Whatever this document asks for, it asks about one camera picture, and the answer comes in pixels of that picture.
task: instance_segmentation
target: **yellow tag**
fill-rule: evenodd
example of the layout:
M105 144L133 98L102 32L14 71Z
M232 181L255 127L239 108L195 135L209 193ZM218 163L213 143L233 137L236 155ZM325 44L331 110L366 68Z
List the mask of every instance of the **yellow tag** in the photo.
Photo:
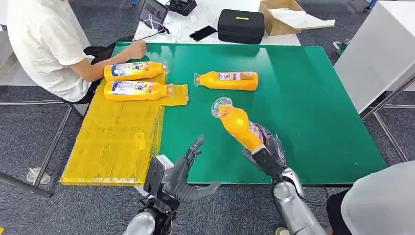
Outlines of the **yellow tag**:
M138 151L145 149L145 137L143 132L136 133L136 147Z

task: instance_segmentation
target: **stack of yellow packages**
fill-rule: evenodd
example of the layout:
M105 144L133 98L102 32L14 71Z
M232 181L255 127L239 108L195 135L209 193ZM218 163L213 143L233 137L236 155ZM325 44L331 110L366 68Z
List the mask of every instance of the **stack of yellow packages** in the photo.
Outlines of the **stack of yellow packages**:
M140 82L166 84L165 72L154 76ZM169 87L173 94L157 100L114 102L107 95L119 90L108 91L114 89L108 83L115 81L105 77L108 81L103 79L96 90L60 179L63 185L142 185L150 158L159 153L164 106L188 102L187 85Z

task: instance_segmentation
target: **orange bottle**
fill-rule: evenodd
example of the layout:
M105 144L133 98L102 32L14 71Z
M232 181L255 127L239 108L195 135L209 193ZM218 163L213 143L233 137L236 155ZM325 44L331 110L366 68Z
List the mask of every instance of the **orange bottle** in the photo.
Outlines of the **orange bottle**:
M158 100L173 93L173 84L158 82L112 81L104 87L104 95L111 101Z
M212 115L220 118L223 127L245 148L254 151L263 144L259 128L248 119L245 111L235 108L227 97L217 99L212 105Z
M143 78L153 78L160 73L168 73L167 63L153 61L134 62L119 65L107 65L104 77L107 81L132 81Z
M258 86L256 72L215 72L202 75L194 74L195 86L205 86L210 89L255 91Z

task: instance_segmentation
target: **green tabletop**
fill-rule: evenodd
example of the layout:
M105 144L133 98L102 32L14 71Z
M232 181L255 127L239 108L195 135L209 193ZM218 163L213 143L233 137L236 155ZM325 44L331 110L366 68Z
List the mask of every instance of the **green tabletop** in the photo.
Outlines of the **green tabletop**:
M118 42L114 54L128 43ZM350 184L385 168L322 47L263 45L147 44L143 60L167 61L167 83L188 84L186 106L166 107L161 154L173 162L205 135L189 182L267 184L241 145L210 113L227 96L253 122L281 138L287 164L303 184ZM254 92L194 87L194 73L256 71Z

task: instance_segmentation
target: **floor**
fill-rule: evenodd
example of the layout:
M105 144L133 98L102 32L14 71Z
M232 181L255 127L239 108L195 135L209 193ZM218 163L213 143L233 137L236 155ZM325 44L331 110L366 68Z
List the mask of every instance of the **floor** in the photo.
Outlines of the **floor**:
M305 30L303 45L320 45L334 63L332 42L352 38L366 17L363 0L299 0L308 13L322 19L336 19L334 28ZM71 1L89 41L107 45L124 35L134 34L137 11L128 0ZM40 87L0 86L0 100L53 99ZM405 93L396 103L415 104L415 94ZM0 171L25 179L29 167L38 166L47 152L65 113L64 105L0 107ZM386 110L380 114L407 156L415 156L414 111ZM47 188L55 195L46 199L0 184L0 227L5 235L94 235L122 234L140 209L133 187L71 187L56 182L70 155L82 120L72 115L47 169L53 181ZM374 119L365 123L387 165L399 162L387 137ZM341 191L329 188L329 193ZM307 188L307 200L324 204L323 188ZM310 205L322 225L328 220L325 206ZM213 197L183 205L174 223L174 235L271 235L283 225L268 186L220 188Z

